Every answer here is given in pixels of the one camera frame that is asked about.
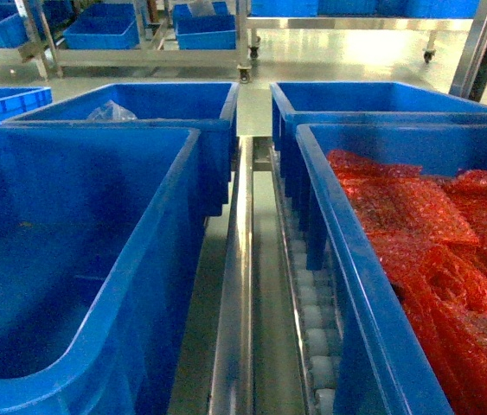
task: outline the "caster wheel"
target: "caster wheel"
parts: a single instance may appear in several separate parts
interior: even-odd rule
[[[251,79],[251,75],[248,69],[240,69],[240,83],[248,84]]]
[[[432,61],[434,55],[435,52],[424,52],[424,62],[426,65]]]
[[[258,59],[259,58],[259,48],[251,46],[249,49],[251,49],[251,54],[250,54],[251,59]]]

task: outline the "clear plastic bag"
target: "clear plastic bag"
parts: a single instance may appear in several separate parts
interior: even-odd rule
[[[110,99],[104,105],[93,110],[87,119],[92,121],[131,121],[138,118],[136,117],[136,114],[130,110],[126,110],[122,105],[118,105]]]
[[[189,11],[193,17],[215,16],[215,7],[210,0],[195,0],[188,3]]]

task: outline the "floor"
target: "floor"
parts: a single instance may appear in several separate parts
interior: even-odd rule
[[[238,133],[271,135],[269,83],[276,80],[398,80],[447,92],[466,33],[441,33],[430,65],[423,61],[427,32],[260,31],[260,59],[253,82],[242,85]],[[45,83],[33,64],[0,67],[0,86],[53,88],[62,100],[113,82],[237,80],[231,69],[67,69],[64,79]],[[256,323],[256,408],[258,414],[303,413],[287,282],[280,275],[276,211],[270,173],[254,176],[254,231],[260,298]],[[208,224],[170,414],[206,412],[221,295],[227,207]]]

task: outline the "stainless steel rail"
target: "stainless steel rail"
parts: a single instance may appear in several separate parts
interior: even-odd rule
[[[254,414],[253,138],[240,137],[209,415]]]

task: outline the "metal shelf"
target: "metal shelf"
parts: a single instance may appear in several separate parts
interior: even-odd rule
[[[328,30],[470,30],[471,19],[401,19],[381,17],[248,17],[250,29]]]

